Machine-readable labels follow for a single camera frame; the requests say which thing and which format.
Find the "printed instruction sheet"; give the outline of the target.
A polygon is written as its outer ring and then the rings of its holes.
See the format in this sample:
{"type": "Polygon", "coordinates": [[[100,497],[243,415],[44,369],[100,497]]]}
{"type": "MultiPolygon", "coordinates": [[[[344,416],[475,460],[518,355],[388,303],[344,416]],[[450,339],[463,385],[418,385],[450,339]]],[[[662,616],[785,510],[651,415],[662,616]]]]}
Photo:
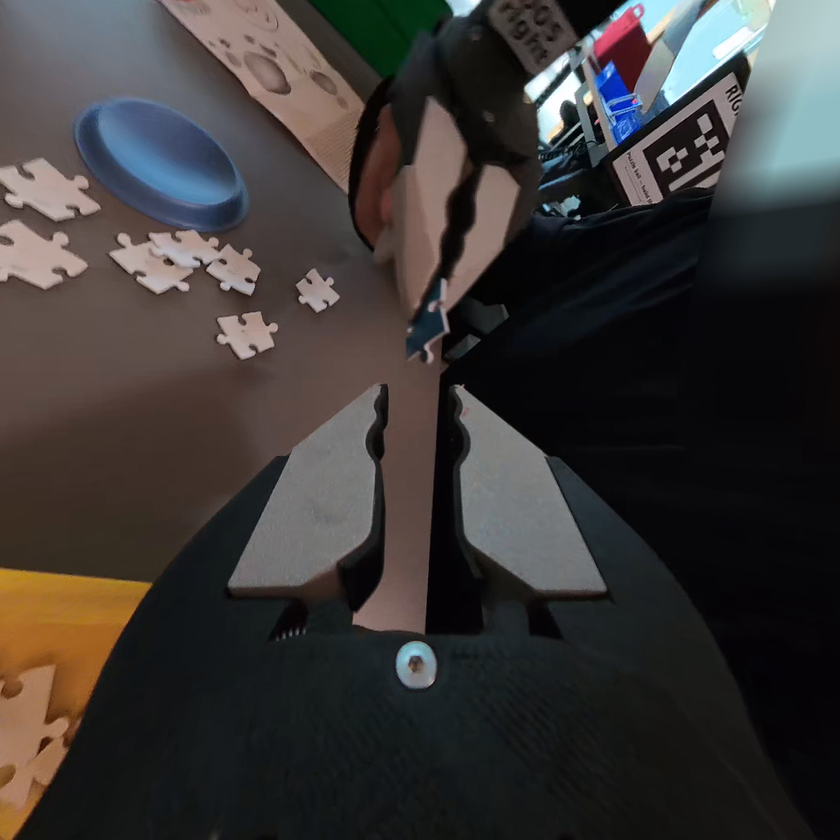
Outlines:
{"type": "Polygon", "coordinates": [[[267,1],[161,4],[347,193],[363,102],[286,12],[267,1]]]}

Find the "dark blue puzzle piece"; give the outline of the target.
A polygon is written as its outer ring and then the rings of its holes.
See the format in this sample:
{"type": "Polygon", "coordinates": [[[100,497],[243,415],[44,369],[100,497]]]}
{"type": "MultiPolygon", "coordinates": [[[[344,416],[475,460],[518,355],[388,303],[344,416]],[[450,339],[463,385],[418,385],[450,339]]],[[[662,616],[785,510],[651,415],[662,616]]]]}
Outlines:
{"type": "Polygon", "coordinates": [[[420,360],[425,364],[434,361],[434,346],[449,332],[447,315],[447,281],[437,279],[418,314],[406,329],[405,357],[407,361],[420,360]]]}

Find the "printed marker card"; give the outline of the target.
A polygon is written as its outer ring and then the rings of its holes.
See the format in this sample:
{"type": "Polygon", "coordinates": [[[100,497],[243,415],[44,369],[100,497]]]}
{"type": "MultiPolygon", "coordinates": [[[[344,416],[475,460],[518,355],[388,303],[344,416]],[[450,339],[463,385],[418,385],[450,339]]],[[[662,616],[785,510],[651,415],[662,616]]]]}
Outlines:
{"type": "Polygon", "coordinates": [[[621,201],[662,202],[718,182],[750,66],[736,56],[635,132],[606,157],[621,201]]]}

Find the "blue container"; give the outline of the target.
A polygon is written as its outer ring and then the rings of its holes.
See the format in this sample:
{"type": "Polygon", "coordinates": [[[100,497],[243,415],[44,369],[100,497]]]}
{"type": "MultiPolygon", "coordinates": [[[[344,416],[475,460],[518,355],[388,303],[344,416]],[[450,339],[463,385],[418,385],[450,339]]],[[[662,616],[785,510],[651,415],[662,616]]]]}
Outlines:
{"type": "Polygon", "coordinates": [[[614,62],[610,61],[595,78],[612,137],[621,144],[642,128],[642,103],[625,85],[614,62]]]}

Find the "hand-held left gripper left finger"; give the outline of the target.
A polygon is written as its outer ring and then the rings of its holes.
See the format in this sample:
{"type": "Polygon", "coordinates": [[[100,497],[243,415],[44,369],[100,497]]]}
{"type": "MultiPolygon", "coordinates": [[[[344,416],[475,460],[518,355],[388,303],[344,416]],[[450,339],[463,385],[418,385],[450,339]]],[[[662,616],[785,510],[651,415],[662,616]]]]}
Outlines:
{"type": "Polygon", "coordinates": [[[389,389],[374,384],[291,450],[227,582],[237,598],[352,613],[382,579],[389,389]]]}

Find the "spread-out white puzzle pieces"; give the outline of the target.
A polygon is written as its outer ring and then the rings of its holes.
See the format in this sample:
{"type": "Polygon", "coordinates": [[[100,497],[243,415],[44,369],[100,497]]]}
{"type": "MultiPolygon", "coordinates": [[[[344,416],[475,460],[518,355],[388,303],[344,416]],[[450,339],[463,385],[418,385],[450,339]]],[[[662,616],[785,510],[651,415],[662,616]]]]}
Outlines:
{"type": "MultiPolygon", "coordinates": [[[[89,181],[83,175],[63,175],[46,159],[38,158],[1,170],[3,199],[13,209],[30,208],[53,223],[89,217],[100,205],[89,197],[89,181]]],[[[66,280],[79,278],[89,268],[84,258],[70,250],[66,233],[38,234],[19,219],[2,224],[1,280],[16,279],[42,291],[66,280]]],[[[250,297],[256,291],[260,269],[250,249],[220,247],[216,237],[205,238],[194,229],[173,233],[150,233],[134,242],[118,233],[117,248],[108,253],[122,272],[147,291],[160,296],[168,291],[186,293],[189,277],[204,270],[221,291],[250,297]]],[[[217,318],[216,342],[228,347],[242,361],[267,352],[275,345],[279,329],[264,320],[259,311],[217,318]]]]}

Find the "yellow plastic bin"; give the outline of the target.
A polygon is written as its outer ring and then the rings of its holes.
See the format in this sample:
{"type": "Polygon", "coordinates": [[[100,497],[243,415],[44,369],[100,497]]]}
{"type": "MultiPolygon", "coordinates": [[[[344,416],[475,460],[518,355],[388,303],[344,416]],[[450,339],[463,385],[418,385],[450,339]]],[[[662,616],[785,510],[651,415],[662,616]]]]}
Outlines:
{"type": "Polygon", "coordinates": [[[56,668],[45,721],[66,718],[74,741],[114,645],[151,583],[1,570],[2,697],[16,697],[21,675],[56,668]]]}

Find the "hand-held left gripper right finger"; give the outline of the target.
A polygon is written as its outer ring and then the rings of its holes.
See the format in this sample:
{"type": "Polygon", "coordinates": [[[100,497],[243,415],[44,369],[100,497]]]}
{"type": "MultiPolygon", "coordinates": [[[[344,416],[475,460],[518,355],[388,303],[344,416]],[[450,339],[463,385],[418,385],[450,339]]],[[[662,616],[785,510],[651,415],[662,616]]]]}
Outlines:
{"type": "Polygon", "coordinates": [[[606,595],[546,454],[464,386],[449,394],[458,444],[455,535],[478,575],[505,596],[606,595]]]}

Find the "red container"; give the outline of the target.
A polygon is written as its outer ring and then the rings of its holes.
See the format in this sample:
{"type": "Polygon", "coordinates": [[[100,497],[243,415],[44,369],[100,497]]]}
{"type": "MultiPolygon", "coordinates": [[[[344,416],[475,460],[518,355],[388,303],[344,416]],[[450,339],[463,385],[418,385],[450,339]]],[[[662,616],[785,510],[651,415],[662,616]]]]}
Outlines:
{"type": "Polygon", "coordinates": [[[633,86],[646,65],[652,46],[642,24],[645,5],[634,3],[612,21],[593,46],[597,66],[613,64],[625,83],[633,86]]]}

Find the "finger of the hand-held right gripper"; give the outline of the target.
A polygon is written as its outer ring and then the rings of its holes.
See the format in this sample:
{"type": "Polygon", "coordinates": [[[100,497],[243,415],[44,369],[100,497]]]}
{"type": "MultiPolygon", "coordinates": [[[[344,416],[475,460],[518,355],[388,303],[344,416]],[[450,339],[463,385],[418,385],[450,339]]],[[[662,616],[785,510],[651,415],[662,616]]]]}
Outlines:
{"type": "Polygon", "coordinates": [[[449,198],[461,179],[463,138],[452,115],[427,98],[413,162],[395,179],[394,267],[404,312],[420,312],[440,261],[449,198]]]}
{"type": "Polygon", "coordinates": [[[481,168],[473,220],[462,236],[463,248],[449,278],[445,308],[451,310],[503,250],[520,186],[510,172],[493,164],[481,168]]]}

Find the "blue round bowl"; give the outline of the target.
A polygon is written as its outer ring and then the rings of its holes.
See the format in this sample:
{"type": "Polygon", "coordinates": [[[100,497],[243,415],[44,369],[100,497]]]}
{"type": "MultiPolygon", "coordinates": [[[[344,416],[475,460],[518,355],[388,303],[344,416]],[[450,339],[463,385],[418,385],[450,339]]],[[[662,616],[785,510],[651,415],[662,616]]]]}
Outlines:
{"type": "Polygon", "coordinates": [[[243,176],[219,142],[162,103],[112,98],[73,126],[89,172],[122,203],[158,222],[198,232],[239,226],[249,211],[243,176]]]}

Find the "person's right hand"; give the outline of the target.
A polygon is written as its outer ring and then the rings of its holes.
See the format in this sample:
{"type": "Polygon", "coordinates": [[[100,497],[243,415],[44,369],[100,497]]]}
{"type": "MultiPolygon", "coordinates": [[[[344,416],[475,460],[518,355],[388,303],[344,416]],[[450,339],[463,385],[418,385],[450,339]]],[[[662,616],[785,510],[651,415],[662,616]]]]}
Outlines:
{"type": "Polygon", "coordinates": [[[362,164],[353,202],[353,220],[358,233],[374,250],[384,231],[392,225],[392,188],[403,165],[403,146],[386,104],[377,119],[376,131],[362,164]]]}

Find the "pile of white puzzle pieces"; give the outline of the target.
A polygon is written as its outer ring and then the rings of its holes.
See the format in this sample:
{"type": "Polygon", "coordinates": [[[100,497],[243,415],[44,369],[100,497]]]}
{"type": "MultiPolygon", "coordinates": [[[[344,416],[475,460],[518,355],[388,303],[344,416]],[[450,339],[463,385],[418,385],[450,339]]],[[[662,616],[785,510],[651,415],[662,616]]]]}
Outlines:
{"type": "Polygon", "coordinates": [[[2,679],[2,811],[22,816],[49,788],[77,733],[83,703],[64,696],[56,664],[2,679]]]}

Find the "green box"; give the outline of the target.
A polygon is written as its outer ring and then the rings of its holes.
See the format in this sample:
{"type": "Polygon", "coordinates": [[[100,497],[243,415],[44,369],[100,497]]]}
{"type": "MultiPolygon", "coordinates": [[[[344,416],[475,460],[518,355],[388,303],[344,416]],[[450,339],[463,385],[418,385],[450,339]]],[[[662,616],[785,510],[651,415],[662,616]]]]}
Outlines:
{"type": "Polygon", "coordinates": [[[380,76],[403,63],[417,36],[453,15],[446,1],[312,1],[311,5],[380,76]]]}

